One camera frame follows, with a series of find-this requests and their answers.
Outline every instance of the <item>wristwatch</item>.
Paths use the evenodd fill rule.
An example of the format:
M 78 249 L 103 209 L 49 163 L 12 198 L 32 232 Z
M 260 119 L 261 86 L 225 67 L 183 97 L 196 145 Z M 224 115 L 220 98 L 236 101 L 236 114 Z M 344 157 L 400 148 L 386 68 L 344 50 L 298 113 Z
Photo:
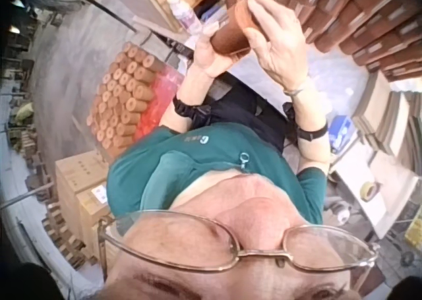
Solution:
M 317 131 L 313 131 L 313 132 L 305 131 L 305 130 L 301 129 L 300 127 L 296 128 L 297 137 L 303 138 L 304 140 L 308 140 L 309 142 L 311 142 L 312 140 L 315 140 L 317 138 L 323 137 L 325 135 L 325 133 L 327 133 L 327 131 L 328 131 L 328 123 L 327 122 L 325 122 L 325 125 L 322 129 L 317 130 Z

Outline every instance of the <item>black pants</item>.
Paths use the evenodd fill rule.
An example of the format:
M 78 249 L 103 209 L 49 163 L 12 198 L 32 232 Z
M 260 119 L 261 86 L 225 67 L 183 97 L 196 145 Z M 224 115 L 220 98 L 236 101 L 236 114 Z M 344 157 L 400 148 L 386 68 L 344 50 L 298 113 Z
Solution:
M 211 110 L 207 122 L 193 119 L 192 129 L 213 123 L 239 123 L 283 154 L 284 140 L 293 127 L 280 112 L 244 84 L 235 84 L 222 99 L 208 105 Z M 262 111 L 256 115 L 258 106 Z

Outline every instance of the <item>green t-shirt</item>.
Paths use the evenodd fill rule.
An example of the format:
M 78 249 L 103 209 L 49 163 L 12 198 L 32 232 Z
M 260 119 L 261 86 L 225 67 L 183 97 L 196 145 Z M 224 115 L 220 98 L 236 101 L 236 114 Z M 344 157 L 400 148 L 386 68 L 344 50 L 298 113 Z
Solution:
M 167 210 L 197 178 L 230 168 L 269 178 L 308 222 L 322 223 L 325 174 L 318 168 L 294 174 L 271 145 L 235 123 L 216 123 L 185 134 L 157 128 L 110 167 L 108 202 L 117 217 L 145 209 Z

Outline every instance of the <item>sticker on box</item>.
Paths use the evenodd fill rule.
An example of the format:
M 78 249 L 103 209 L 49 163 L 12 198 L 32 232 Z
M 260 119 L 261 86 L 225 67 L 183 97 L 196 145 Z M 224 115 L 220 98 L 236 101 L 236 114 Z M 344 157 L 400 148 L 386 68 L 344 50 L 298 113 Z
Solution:
M 91 192 L 102 204 L 107 202 L 107 190 L 103 185 L 92 189 Z

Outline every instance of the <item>brown cylindrical object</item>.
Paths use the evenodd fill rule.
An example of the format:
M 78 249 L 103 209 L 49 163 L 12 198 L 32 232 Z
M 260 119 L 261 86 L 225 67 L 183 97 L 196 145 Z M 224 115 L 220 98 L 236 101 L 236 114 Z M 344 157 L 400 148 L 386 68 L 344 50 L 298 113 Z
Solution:
M 103 142 L 101 143 L 101 145 L 103 146 L 103 148 L 105 150 L 108 150 L 111 147 L 112 144 L 113 144 L 113 142 L 111 141 L 110 138 L 103 139 Z
M 142 66 L 149 69 L 150 71 L 158 72 L 162 71 L 165 64 L 153 55 L 147 55 L 142 61 Z
M 129 58 L 135 58 L 136 54 L 139 51 L 139 47 L 136 45 L 132 45 L 132 47 L 130 48 L 130 50 L 127 52 L 127 57 Z
M 113 79 L 114 80 L 119 80 L 121 75 L 123 75 L 123 70 L 121 68 L 118 68 L 114 73 L 113 73 Z
M 105 74 L 103 77 L 103 84 L 107 84 L 111 80 L 111 74 Z
M 137 125 L 140 120 L 140 113 L 131 113 L 127 110 L 121 112 L 121 122 L 123 124 L 135 124 Z
M 111 97 L 107 102 L 107 106 L 109 109 L 113 109 L 118 103 L 119 103 L 119 98 Z
M 138 69 L 138 63 L 136 61 L 132 61 L 126 68 L 126 73 L 132 75 L 135 70 Z
M 124 125 L 119 123 L 116 128 L 116 133 L 119 136 L 134 135 L 136 132 L 136 125 Z
M 262 31 L 258 22 L 248 8 L 247 0 L 240 0 L 227 10 L 229 22 L 219 29 L 211 38 L 212 47 L 216 52 L 228 55 L 234 53 L 247 53 L 249 42 L 243 34 L 245 28 L 255 28 Z
M 126 86 L 127 82 L 130 81 L 132 77 L 129 76 L 127 73 L 123 73 L 123 75 L 121 75 L 120 79 L 119 79 L 119 84 L 121 86 Z
M 148 104 L 143 101 L 136 100 L 135 98 L 130 98 L 126 102 L 126 110 L 129 112 L 143 112 L 148 107 Z
M 127 53 L 133 46 L 132 42 L 126 42 L 125 44 L 123 44 L 123 51 L 125 53 Z
M 97 94 L 99 94 L 101 96 L 106 91 L 107 91 L 107 85 L 101 84 L 101 85 L 98 86 Z
M 137 81 L 135 78 L 130 79 L 130 81 L 126 84 L 126 90 L 129 92 L 133 92 L 133 90 L 136 89 L 137 86 L 139 86 L 139 81 Z
M 105 136 L 107 137 L 107 138 L 110 138 L 110 139 L 112 139 L 113 138 L 113 136 L 115 136 L 115 129 L 114 129 L 114 127 L 108 127 L 107 128 L 107 130 L 105 130 Z
M 132 97 L 132 95 L 131 95 L 130 92 L 128 92 L 127 90 L 123 90 L 120 93 L 119 101 L 120 101 L 121 104 L 124 105 L 124 104 L 126 104 L 127 100 L 129 100 L 129 98 L 131 98 L 131 97 Z
M 107 84 L 107 91 L 112 92 L 114 88 L 116 88 L 116 86 L 117 86 L 117 81 L 114 79 L 111 79 Z
M 107 109 L 107 104 L 105 102 L 102 102 L 98 105 L 98 112 L 100 114 L 103 114 L 106 109 Z
M 110 121 L 109 121 L 109 123 L 108 123 L 108 125 L 110 126 L 110 127 L 116 127 L 116 126 L 118 126 L 118 124 L 119 124 L 119 116 L 117 115 L 117 114 L 114 114 L 112 117 L 111 117 L 111 119 L 110 119 Z
M 104 111 L 104 113 L 102 114 L 102 119 L 104 120 L 110 120 L 110 118 L 113 116 L 113 110 L 111 109 L 106 109 Z
M 108 121 L 107 120 L 101 120 L 100 121 L 100 130 L 106 131 L 108 127 Z
M 134 60 L 137 62 L 137 63 L 142 63 L 142 61 L 144 60 L 144 58 L 147 56 L 147 52 L 145 52 L 144 50 L 142 50 L 142 49 L 139 49 L 138 50 L 138 53 L 136 53 L 136 55 L 135 55 L 135 57 L 134 57 Z
M 108 67 L 108 73 L 109 73 L 109 74 L 114 74 L 114 72 L 115 72 L 117 69 L 119 69 L 119 64 L 118 64 L 118 63 L 116 63 L 116 62 L 114 61 L 114 62 L 112 62 L 112 63 L 110 64 L 110 67 Z
M 144 67 L 139 67 L 135 73 L 133 74 L 134 78 L 136 80 L 142 81 L 146 84 L 150 84 L 152 81 L 154 81 L 156 75 L 149 71 L 148 69 Z
M 147 86 L 141 84 L 133 90 L 133 97 L 137 100 L 151 101 L 154 97 L 154 92 Z
M 133 137 L 131 136 L 118 136 L 113 137 L 113 145 L 115 147 L 125 147 L 133 144 Z
M 91 126 L 94 122 L 94 118 L 92 117 L 92 115 L 89 115 L 88 117 L 86 117 L 86 125 L 87 126 Z
M 104 92 L 102 95 L 102 98 L 103 98 L 103 102 L 107 103 L 107 101 L 111 98 L 111 92 L 110 91 Z
M 102 142 L 104 140 L 104 138 L 106 137 L 106 134 L 104 133 L 103 130 L 99 130 L 97 132 L 97 141 L 98 142 Z
M 125 87 L 118 84 L 113 90 L 113 97 L 118 98 L 120 96 L 121 92 L 124 91 L 124 89 L 125 89 Z

